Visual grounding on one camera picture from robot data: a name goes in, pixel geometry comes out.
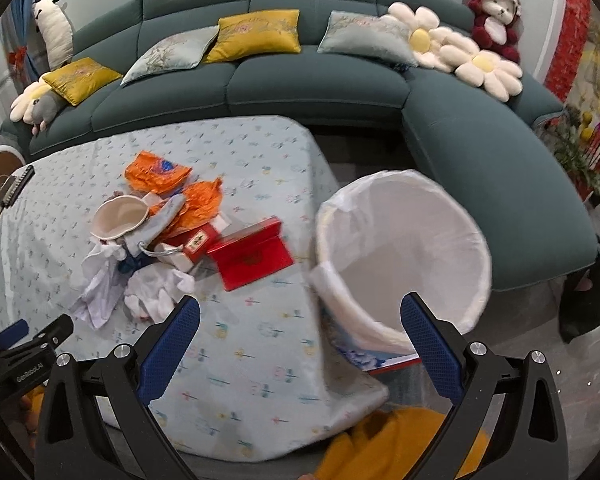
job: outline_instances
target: floor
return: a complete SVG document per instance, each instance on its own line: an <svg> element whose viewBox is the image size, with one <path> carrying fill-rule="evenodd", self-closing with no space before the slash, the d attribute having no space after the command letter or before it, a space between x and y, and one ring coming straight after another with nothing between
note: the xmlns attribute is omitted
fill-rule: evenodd
<svg viewBox="0 0 600 480"><path fill-rule="evenodd" d="M348 133L343 128L314 130L341 184L380 170L414 167L398 133L367 131L355 137ZM592 211L592 219L600 234L600 206ZM577 478L600 448L600 327L565 345L557 330L560 290L561 282L556 280L494 293L467 337L506 356L523 357L533 349L544 352L560 391L570 446L570 478ZM437 396L421 365L389 372L379 379L391 391L390 402L429 406L440 412L449 409L448 401ZM496 401L483 426L487 431L493 428L498 410ZM122 434L110 429L110 435L125 466L142 477ZM295 480L314 470L324 449L325 444L317 444L261 464L218 462L186 454L183 459L201 480Z"/></svg>

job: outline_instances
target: blue gripper pad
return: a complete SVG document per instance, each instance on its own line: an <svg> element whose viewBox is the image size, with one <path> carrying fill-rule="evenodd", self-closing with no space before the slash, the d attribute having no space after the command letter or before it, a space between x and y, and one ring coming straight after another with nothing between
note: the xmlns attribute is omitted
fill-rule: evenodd
<svg viewBox="0 0 600 480"><path fill-rule="evenodd" d="M462 367L438 329L410 295L402 298L400 319L438 394L458 404L464 394Z"/></svg>
<svg viewBox="0 0 600 480"><path fill-rule="evenodd" d="M200 305L189 298L142 362L136 394L145 406L167 389L199 326Z"/></svg>
<svg viewBox="0 0 600 480"><path fill-rule="evenodd" d="M0 332L0 350L8 350L29 333L29 325L24 319L17 320Z"/></svg>

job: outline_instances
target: gray plush toy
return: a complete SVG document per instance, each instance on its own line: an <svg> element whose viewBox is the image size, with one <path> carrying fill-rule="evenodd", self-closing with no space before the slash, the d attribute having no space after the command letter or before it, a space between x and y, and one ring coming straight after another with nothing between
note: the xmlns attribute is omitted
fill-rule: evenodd
<svg viewBox="0 0 600 480"><path fill-rule="evenodd" d="M51 121L56 118L56 115L58 115L66 105L67 100L53 90L49 90L49 92L42 94L38 99L33 101L33 109L31 111L33 129L31 132L34 135L37 135L38 131L44 132L46 127L51 124Z"/></svg>

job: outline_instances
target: yellow throw pillow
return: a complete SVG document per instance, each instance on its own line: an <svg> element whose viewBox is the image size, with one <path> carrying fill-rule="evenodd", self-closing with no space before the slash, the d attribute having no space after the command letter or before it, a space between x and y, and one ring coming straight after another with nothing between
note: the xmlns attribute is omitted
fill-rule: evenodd
<svg viewBox="0 0 600 480"><path fill-rule="evenodd" d="M115 70L85 57L43 75L42 79L73 106L77 106L96 90L121 77L122 74Z"/></svg>
<svg viewBox="0 0 600 480"><path fill-rule="evenodd" d="M258 10L220 18L218 40L203 62L232 61L253 54L286 52L297 54L297 9Z"/></svg>

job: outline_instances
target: white plush toy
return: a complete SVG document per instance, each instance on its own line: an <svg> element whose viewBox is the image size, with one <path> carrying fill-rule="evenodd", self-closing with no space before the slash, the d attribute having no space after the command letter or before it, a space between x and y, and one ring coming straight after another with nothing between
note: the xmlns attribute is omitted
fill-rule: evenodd
<svg viewBox="0 0 600 480"><path fill-rule="evenodd" d="M477 88L483 86L503 103L522 92L522 69L518 65L491 50L480 50L474 40L457 32L445 38L438 55L456 70L458 79Z"/></svg>
<svg viewBox="0 0 600 480"><path fill-rule="evenodd" d="M51 86L42 79L45 75L43 74L38 81L34 81L27 86L24 92L11 103L11 113L9 114L11 121L14 123L24 121L27 124L33 124L33 118L31 117L33 101L51 89Z"/></svg>
<svg viewBox="0 0 600 480"><path fill-rule="evenodd" d="M62 9L56 5L58 1L38 0L33 3L36 30L45 40L51 70L60 68L74 56L74 32Z"/></svg>
<svg viewBox="0 0 600 480"><path fill-rule="evenodd" d="M419 7L413 12L407 4L395 2L389 6L387 13L383 19L399 20L411 29L409 45L420 66L442 72L452 71L451 67L438 57L443 39L452 31L448 27L440 27L440 19L433 10Z"/></svg>
<svg viewBox="0 0 600 480"><path fill-rule="evenodd" d="M384 19L394 18L406 23L413 33L409 44L418 64L441 72L454 72L458 79L484 89L496 99L507 102L522 92L522 69L489 50L480 50L474 40L440 27L440 19L427 7L413 12L406 4L389 6Z"/></svg>

